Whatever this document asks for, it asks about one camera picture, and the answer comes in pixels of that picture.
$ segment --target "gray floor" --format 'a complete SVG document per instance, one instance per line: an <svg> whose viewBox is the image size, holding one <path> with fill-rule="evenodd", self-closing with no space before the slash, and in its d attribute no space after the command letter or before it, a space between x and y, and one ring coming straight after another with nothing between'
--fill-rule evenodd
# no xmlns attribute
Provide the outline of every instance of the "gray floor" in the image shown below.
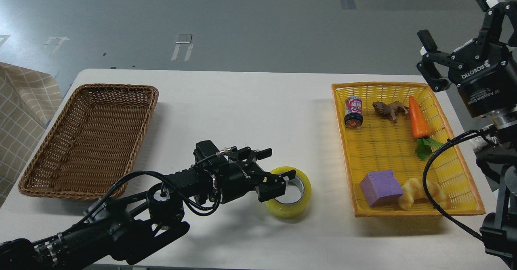
<svg viewBox="0 0 517 270"><path fill-rule="evenodd" d="M451 52L483 16L474 0L0 0L0 62L63 94L87 68L415 75L418 30ZM171 60L179 33L193 34L188 61L185 44ZM466 130L489 123L448 94Z"/></svg>

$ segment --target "soda can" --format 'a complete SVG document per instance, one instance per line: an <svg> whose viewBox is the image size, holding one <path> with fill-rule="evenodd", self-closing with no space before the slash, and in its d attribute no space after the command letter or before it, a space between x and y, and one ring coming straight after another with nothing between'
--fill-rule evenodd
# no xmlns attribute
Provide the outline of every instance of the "soda can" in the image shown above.
<svg viewBox="0 0 517 270"><path fill-rule="evenodd" d="M357 128L362 125L362 99L351 96L345 100L345 126Z"/></svg>

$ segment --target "purple cube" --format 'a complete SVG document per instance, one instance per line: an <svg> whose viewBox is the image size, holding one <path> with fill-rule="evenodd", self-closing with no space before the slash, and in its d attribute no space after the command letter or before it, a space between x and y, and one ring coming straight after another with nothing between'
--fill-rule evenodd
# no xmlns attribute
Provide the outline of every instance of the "purple cube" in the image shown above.
<svg viewBox="0 0 517 270"><path fill-rule="evenodd" d="M391 169L370 172L359 185L370 207L396 202L404 193Z"/></svg>

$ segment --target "checkered cloth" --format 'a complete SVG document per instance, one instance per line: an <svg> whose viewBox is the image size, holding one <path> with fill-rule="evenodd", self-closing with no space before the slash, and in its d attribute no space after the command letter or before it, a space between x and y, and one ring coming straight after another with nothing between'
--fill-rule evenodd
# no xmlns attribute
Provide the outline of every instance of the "checkered cloth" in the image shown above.
<svg viewBox="0 0 517 270"><path fill-rule="evenodd" d="M0 206L62 101L52 76L0 62Z"/></svg>

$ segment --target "yellow tape roll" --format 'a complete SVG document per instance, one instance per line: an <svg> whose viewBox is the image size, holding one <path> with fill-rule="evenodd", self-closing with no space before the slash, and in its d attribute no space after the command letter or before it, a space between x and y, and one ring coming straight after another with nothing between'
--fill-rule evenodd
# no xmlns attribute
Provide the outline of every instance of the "yellow tape roll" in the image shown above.
<svg viewBox="0 0 517 270"><path fill-rule="evenodd" d="M289 180L289 184L296 185L299 188L301 198L293 203L281 203L276 199L270 199L264 202L264 204L266 205L266 209L268 209L270 213L279 218L294 218L298 215L301 215L301 213L303 213L303 211L309 204L309 199L311 198L311 183L309 182L307 176L300 170L294 167L284 166L279 167L277 169L273 169L271 173L280 174L288 172L292 169L296 170L296 177L293 180Z"/></svg>

